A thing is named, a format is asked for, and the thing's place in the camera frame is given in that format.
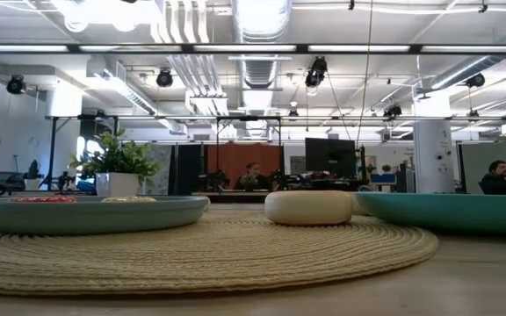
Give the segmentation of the small orange donut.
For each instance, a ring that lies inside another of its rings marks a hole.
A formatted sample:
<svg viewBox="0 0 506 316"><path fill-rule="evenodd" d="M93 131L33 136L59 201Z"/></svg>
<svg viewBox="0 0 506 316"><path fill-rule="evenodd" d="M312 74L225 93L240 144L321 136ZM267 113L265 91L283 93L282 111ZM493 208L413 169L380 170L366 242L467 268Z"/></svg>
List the small orange donut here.
<svg viewBox="0 0 506 316"><path fill-rule="evenodd" d="M155 203L157 200L153 197L106 197L101 203Z"/></svg>

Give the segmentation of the small red frosted donut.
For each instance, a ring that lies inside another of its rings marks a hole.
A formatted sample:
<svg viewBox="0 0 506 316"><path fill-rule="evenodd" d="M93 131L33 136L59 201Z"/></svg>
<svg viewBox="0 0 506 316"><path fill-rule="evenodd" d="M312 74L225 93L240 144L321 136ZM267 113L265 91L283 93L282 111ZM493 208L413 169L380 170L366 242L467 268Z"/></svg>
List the small red frosted donut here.
<svg viewBox="0 0 506 316"><path fill-rule="evenodd" d="M73 197L53 196L53 197L14 197L11 202L15 203L76 203Z"/></svg>

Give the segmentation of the person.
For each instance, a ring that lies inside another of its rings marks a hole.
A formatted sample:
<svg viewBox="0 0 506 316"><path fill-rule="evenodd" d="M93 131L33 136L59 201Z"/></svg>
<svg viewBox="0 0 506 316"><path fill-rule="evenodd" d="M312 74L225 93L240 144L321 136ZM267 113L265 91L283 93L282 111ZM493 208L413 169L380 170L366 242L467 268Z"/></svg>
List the person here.
<svg viewBox="0 0 506 316"><path fill-rule="evenodd" d="M479 185L486 195L506 195L506 162L491 162L488 173L483 176Z"/></svg>
<svg viewBox="0 0 506 316"><path fill-rule="evenodd" d="M246 173L241 175L235 184L235 190L272 190L272 182L268 176L261 174L259 164L251 162L246 166Z"/></svg>

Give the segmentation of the large orange frosted donut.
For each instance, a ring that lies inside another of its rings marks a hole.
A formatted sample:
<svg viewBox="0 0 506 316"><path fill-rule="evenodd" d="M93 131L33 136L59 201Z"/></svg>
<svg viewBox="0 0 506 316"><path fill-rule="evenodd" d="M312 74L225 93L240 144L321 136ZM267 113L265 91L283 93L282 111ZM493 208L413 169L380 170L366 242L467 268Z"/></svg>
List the large orange frosted donut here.
<svg viewBox="0 0 506 316"><path fill-rule="evenodd" d="M268 220L289 226L339 225L351 220L353 196L340 190L289 190L264 200Z"/></svg>

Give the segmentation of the black computer monitor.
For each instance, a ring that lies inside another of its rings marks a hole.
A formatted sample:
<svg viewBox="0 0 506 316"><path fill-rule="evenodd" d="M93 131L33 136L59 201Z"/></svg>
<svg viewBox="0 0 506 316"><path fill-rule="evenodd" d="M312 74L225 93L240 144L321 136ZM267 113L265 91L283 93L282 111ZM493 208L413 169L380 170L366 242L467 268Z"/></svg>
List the black computer monitor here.
<svg viewBox="0 0 506 316"><path fill-rule="evenodd" d="M307 171L329 172L342 178L357 176L356 143L353 140L305 139Z"/></svg>

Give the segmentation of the round woven beige placemat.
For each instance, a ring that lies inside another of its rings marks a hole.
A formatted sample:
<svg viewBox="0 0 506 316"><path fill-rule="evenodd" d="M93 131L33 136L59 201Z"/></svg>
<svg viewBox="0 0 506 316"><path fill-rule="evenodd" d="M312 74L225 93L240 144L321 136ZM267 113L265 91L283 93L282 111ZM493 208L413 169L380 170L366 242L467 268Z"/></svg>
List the round woven beige placemat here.
<svg viewBox="0 0 506 316"><path fill-rule="evenodd" d="M437 237L356 216L283 226L263 214L206 214L160 231L84 236L0 233L0 294L171 294L320 284L430 259Z"/></svg>

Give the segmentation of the green plant in white pot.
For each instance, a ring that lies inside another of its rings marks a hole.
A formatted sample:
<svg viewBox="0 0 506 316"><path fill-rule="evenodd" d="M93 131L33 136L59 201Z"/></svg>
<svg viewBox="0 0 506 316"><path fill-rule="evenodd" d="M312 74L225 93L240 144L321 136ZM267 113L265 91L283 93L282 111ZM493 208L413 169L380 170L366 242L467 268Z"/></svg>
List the green plant in white pot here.
<svg viewBox="0 0 506 316"><path fill-rule="evenodd" d="M98 136L103 152L85 150L86 158L72 154L69 167L81 167L84 174L94 177L97 195L100 197L131 197L138 194L139 188L149 188L153 176L159 170L148 152L150 146L133 141L122 142L119 137L125 130L116 134L105 132Z"/></svg>

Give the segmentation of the grey-blue round plate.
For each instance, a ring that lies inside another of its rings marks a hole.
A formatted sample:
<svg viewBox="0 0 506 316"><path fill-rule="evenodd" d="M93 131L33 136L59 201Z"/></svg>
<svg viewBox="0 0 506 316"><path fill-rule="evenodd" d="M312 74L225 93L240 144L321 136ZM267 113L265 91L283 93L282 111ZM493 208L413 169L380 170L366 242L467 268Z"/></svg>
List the grey-blue round plate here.
<svg viewBox="0 0 506 316"><path fill-rule="evenodd" d="M190 225L210 206L208 197L159 196L155 203L101 203L105 197L74 197L76 203L15 203L0 197L0 232L30 235L132 233Z"/></svg>

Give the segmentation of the white round pillar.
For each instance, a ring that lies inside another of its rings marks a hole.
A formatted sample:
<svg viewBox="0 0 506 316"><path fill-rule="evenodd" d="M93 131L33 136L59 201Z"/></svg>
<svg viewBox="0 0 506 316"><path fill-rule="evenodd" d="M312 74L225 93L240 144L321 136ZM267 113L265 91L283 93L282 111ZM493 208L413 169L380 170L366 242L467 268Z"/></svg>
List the white round pillar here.
<svg viewBox="0 0 506 316"><path fill-rule="evenodd" d="M453 193L450 97L442 91L419 97L413 105L417 193Z"/></svg>

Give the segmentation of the teal round plate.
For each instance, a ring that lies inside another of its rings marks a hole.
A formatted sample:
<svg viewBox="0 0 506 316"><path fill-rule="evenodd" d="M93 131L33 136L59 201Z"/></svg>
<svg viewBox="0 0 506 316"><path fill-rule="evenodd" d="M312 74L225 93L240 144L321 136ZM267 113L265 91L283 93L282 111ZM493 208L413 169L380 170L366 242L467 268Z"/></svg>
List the teal round plate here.
<svg viewBox="0 0 506 316"><path fill-rule="evenodd" d="M506 195L357 192L373 217L405 226L506 235Z"/></svg>

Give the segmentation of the grey partition panel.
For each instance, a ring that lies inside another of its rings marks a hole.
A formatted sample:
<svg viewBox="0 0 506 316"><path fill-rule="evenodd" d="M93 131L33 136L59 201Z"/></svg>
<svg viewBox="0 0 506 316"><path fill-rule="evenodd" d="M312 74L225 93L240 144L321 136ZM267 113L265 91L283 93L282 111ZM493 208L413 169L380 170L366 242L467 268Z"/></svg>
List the grey partition panel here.
<svg viewBox="0 0 506 316"><path fill-rule="evenodd" d="M459 155L460 175L466 192L482 194L479 183L488 173L489 165L498 160L506 162L506 142L460 143Z"/></svg>

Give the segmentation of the small cactus in white pot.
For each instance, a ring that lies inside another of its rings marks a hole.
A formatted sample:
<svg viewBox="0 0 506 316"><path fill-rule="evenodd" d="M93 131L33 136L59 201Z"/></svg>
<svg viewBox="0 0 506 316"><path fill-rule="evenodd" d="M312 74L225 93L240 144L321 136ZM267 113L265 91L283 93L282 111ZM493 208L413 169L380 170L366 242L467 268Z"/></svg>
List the small cactus in white pot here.
<svg viewBox="0 0 506 316"><path fill-rule="evenodd" d="M33 160L28 171L24 174L25 190L38 190L42 174L39 170L39 163Z"/></svg>

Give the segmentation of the orange partition wall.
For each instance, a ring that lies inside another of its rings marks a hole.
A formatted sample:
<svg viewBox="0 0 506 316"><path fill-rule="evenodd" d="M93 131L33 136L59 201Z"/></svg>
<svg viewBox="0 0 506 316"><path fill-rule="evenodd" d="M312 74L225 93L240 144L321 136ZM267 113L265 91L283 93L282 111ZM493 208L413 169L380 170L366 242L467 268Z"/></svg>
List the orange partition wall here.
<svg viewBox="0 0 506 316"><path fill-rule="evenodd" d="M260 173L268 176L280 168L280 149L264 143L226 143L219 146L206 146L206 172L222 170L233 189L238 178L246 173L247 165L255 162Z"/></svg>

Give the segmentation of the silver ventilation duct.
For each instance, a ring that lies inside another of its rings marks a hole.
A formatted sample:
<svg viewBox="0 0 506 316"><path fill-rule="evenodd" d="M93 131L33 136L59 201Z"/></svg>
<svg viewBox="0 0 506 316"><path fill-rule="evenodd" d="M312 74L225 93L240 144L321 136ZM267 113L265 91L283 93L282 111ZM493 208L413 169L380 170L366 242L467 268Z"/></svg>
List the silver ventilation duct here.
<svg viewBox="0 0 506 316"><path fill-rule="evenodd" d="M231 0L235 36L239 43L278 43L287 33L293 0ZM252 89L272 86L276 61L241 61L244 83Z"/></svg>

